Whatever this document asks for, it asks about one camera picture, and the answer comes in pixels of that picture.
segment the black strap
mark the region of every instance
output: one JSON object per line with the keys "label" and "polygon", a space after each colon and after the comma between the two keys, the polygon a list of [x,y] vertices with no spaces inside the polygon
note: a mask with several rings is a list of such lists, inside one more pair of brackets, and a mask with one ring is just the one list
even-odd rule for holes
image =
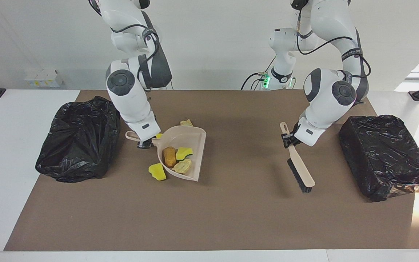
{"label": "black strap", "polygon": [[158,33],[156,33],[156,30],[154,28],[146,28],[145,30],[143,30],[141,37],[146,40],[146,38],[149,35],[155,35],[156,38],[158,37]]}
{"label": "black strap", "polygon": [[307,33],[306,35],[300,35],[300,37],[302,39],[307,39],[308,37],[310,37],[313,34],[313,31],[310,31],[309,33]]}
{"label": "black strap", "polygon": [[288,81],[289,79],[291,79],[291,76],[292,76],[293,72],[292,72],[292,73],[290,73],[289,75],[283,76],[283,75],[281,75],[281,74],[276,73],[276,72],[274,71],[274,68],[272,68],[272,69],[271,69],[271,74],[272,74],[272,76],[274,76],[274,78],[276,78],[277,80],[279,80],[279,83],[287,83],[287,81]]}
{"label": "black strap", "polygon": [[342,55],[342,61],[346,60],[347,58],[354,56],[354,55],[362,55],[363,50],[361,48],[354,48],[350,49],[347,53]]}

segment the black trash bag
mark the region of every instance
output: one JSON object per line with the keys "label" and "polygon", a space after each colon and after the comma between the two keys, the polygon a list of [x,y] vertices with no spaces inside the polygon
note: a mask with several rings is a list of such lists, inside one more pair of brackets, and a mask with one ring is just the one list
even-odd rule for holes
{"label": "black trash bag", "polygon": [[373,202],[419,192],[419,148],[395,116],[352,116],[339,131],[360,191]]}
{"label": "black trash bag", "polygon": [[100,96],[63,105],[41,147],[35,169],[64,183],[100,179],[115,154],[121,117]]}

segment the dustpan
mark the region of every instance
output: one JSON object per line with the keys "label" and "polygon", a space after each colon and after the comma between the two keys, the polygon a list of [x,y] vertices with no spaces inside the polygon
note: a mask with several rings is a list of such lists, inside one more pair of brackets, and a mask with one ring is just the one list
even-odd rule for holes
{"label": "dustpan", "polygon": [[[125,134],[129,140],[139,142],[137,134],[133,131],[128,131]],[[163,165],[164,169],[171,175],[180,179],[197,181],[200,176],[201,160],[203,159],[203,149],[205,147],[206,132],[205,130],[193,126],[174,126],[166,130],[160,139],[152,139],[153,144],[158,149],[158,159]],[[187,158],[192,161],[192,166],[185,175],[172,171],[164,165],[163,150],[164,148],[172,146],[178,149],[179,147],[188,147],[193,150],[193,155]]]}

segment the hand brush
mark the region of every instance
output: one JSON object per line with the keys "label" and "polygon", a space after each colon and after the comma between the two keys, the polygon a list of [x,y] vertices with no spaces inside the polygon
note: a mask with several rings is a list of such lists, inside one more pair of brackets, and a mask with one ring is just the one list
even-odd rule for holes
{"label": "hand brush", "polygon": [[[280,126],[283,134],[289,134],[289,128],[285,122],[282,122]],[[291,168],[292,173],[294,174],[294,177],[296,178],[302,192],[310,193],[311,189],[316,185],[316,183],[311,177],[311,174],[306,168],[302,158],[297,153],[295,146],[292,144],[288,147],[288,149],[291,158],[287,161],[287,163],[289,164],[289,167]]]}

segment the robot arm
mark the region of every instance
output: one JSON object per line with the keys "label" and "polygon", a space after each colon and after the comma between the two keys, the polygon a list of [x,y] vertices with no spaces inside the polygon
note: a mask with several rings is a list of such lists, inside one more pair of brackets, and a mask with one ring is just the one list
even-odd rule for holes
{"label": "robot arm", "polygon": [[148,15],[141,9],[149,0],[89,0],[113,33],[113,45],[129,58],[111,63],[106,88],[121,117],[149,148],[159,128],[146,91],[165,87],[172,75],[160,40]]}
{"label": "robot arm", "polygon": [[[291,33],[285,40],[289,52],[303,53],[311,50],[311,43],[316,42],[319,37],[332,43],[341,52],[343,61],[343,70],[317,68],[306,78],[304,91],[310,105],[300,116],[292,132],[292,144],[303,142],[314,146],[327,128],[344,116],[352,106],[360,103],[368,93],[367,75],[364,71],[364,62],[367,62],[362,55],[359,34],[351,21],[349,3],[349,0],[291,1],[292,7],[300,12],[295,36]],[[309,26],[312,29],[310,35],[302,35],[302,28]],[[276,68],[276,65],[271,70],[273,75],[281,70],[288,73],[293,68],[292,64],[282,69]],[[275,80],[271,80],[271,83],[277,84]]]}
{"label": "robot arm", "polygon": [[[313,50],[318,44],[319,37],[313,33],[310,24],[311,4],[304,7],[304,12],[301,14],[302,23],[300,25],[299,33],[301,41],[297,45],[297,30],[294,28],[278,28],[275,29],[269,38],[269,45],[276,53],[276,61],[274,66],[269,70],[268,74],[270,82],[267,90],[284,89],[291,79],[296,58],[292,52],[301,50],[303,52]],[[297,26],[296,17],[299,12],[295,13],[294,19],[291,21],[293,27]]]}

